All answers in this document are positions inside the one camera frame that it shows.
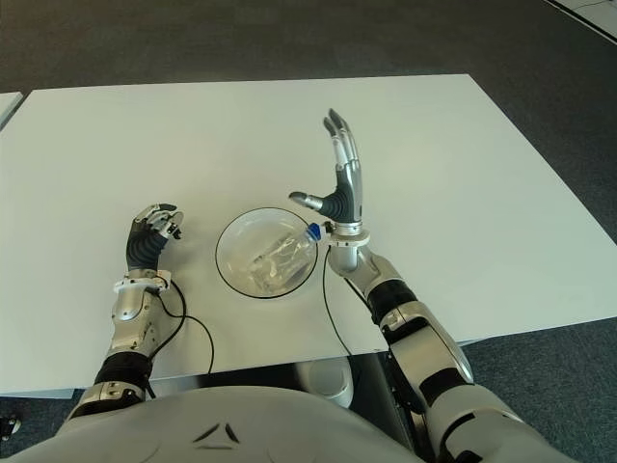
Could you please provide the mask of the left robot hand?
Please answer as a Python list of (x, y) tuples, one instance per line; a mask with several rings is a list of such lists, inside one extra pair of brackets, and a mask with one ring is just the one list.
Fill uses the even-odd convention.
[(167, 243), (181, 237), (183, 218), (183, 212), (173, 204), (152, 204), (138, 213), (126, 241), (127, 269), (157, 270)]

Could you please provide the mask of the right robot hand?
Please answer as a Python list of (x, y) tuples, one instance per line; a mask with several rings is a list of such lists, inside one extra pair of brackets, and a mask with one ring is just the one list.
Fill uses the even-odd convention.
[(335, 154), (335, 189), (325, 197), (291, 192), (288, 198), (339, 224), (362, 220), (362, 166), (351, 128), (337, 111), (330, 109), (323, 119)]

